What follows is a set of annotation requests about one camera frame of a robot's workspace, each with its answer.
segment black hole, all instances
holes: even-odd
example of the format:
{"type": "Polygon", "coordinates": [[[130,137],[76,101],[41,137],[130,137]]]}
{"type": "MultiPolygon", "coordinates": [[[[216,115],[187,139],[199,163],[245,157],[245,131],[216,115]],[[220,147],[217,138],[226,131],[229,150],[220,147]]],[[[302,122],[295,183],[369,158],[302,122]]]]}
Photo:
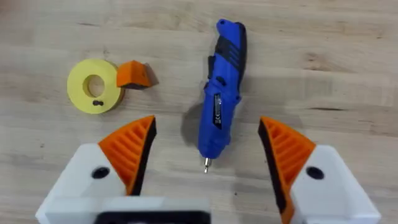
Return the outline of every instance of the black hole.
{"type": "Polygon", "coordinates": [[[98,106],[98,105],[103,106],[103,105],[104,105],[104,102],[98,101],[98,100],[93,100],[93,105],[94,105],[94,106],[98,106]]]}
{"type": "Polygon", "coordinates": [[[307,174],[315,180],[322,180],[325,177],[323,171],[317,167],[308,167],[307,174]]]}
{"type": "Polygon", "coordinates": [[[109,174],[109,168],[107,167],[99,167],[95,168],[91,173],[92,178],[94,179],[102,179],[109,174]]]}

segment blue rotary tool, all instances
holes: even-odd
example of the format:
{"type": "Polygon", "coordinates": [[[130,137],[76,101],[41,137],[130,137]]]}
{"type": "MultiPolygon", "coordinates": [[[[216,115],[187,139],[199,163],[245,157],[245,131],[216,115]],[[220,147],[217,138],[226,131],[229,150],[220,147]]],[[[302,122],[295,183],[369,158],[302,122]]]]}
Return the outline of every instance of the blue rotary tool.
{"type": "Polygon", "coordinates": [[[198,148],[205,158],[205,174],[229,144],[234,109],[240,102],[239,86],[246,66],[246,29],[240,22],[220,19],[215,53],[208,57],[208,82],[201,112],[198,148]]]}

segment rotary tool label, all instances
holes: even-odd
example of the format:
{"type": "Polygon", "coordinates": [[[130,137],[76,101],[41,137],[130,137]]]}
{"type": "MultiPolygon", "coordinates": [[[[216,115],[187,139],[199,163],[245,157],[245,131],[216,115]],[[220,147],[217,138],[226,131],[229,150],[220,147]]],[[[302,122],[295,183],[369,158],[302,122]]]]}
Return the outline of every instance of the rotary tool label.
{"type": "Polygon", "coordinates": [[[214,95],[213,124],[221,129],[221,95],[219,93],[214,95]]]}

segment wooden table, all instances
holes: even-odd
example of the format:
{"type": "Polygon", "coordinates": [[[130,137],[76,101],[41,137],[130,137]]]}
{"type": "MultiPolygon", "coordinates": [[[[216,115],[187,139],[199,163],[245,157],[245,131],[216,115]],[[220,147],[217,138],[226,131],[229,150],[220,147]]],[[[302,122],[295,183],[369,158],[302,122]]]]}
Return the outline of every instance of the wooden table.
{"type": "Polygon", "coordinates": [[[77,147],[155,114],[143,195],[207,197],[214,223],[280,223],[260,115],[337,148],[383,215],[398,219],[398,1],[0,1],[0,222],[34,213],[77,147]],[[196,150],[219,18],[248,29],[232,142],[208,175],[196,150]],[[69,101],[84,58],[148,63],[159,84],[101,115],[69,101]]]}

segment yellow spool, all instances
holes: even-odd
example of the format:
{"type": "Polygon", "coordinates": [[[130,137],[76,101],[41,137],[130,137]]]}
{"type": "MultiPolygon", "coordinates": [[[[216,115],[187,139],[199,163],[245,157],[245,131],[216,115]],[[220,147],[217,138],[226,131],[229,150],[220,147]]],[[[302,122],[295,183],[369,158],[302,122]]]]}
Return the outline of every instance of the yellow spool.
{"type": "Polygon", "coordinates": [[[100,114],[112,109],[123,98],[124,90],[116,86],[117,68],[101,59],[83,60],[70,71],[68,77],[68,95],[70,101],[81,111],[100,114]],[[97,75],[104,81],[104,91],[100,96],[93,96],[88,83],[90,76],[97,75]]]}

